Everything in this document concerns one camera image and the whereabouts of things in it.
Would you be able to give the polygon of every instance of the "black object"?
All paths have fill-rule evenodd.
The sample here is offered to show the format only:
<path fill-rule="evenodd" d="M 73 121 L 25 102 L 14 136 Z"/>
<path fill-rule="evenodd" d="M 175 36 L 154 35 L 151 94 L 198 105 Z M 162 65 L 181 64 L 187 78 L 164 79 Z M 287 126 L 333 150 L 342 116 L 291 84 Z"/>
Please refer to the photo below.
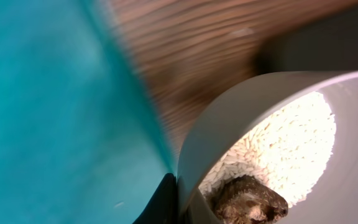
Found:
<path fill-rule="evenodd" d="M 268 41 L 256 58 L 259 74 L 358 70 L 358 5 Z"/>
<path fill-rule="evenodd" d="M 173 174 L 165 174 L 144 211 L 134 224 L 178 223 L 178 189 Z"/>

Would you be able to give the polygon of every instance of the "teal mat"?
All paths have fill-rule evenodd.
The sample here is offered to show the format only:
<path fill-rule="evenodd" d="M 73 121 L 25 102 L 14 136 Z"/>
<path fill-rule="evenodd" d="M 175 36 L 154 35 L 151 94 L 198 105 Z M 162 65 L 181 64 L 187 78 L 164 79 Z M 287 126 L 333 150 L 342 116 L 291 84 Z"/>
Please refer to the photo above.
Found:
<path fill-rule="evenodd" d="M 172 172 L 97 9 L 0 1 L 0 223 L 131 223 Z"/>

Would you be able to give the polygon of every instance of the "brown wood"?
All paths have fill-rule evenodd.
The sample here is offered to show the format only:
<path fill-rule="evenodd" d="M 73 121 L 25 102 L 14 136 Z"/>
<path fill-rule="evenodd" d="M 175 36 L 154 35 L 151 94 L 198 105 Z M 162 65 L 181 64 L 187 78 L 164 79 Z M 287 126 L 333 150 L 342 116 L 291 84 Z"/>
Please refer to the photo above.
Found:
<path fill-rule="evenodd" d="M 254 75 L 252 57 L 266 38 L 358 0 L 111 2 L 178 155 L 205 107 Z"/>

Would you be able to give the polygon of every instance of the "wood grain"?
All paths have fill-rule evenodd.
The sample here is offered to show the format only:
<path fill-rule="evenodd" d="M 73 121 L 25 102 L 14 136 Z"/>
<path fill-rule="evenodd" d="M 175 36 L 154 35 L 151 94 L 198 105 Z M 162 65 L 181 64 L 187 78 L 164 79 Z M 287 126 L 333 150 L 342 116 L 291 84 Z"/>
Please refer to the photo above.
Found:
<path fill-rule="evenodd" d="M 266 38 L 358 3 L 110 1 L 116 25 L 157 104 L 176 155 L 206 106 L 254 76 L 252 59 Z"/>

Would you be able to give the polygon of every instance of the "blue surface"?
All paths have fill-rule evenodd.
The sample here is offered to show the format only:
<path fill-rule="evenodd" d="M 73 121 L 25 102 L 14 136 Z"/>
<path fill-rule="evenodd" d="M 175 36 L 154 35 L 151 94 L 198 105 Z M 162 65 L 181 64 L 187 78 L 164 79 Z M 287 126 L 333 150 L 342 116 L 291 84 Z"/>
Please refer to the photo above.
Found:
<path fill-rule="evenodd" d="M 131 223 L 172 171 L 94 6 L 0 1 L 0 223 Z"/>

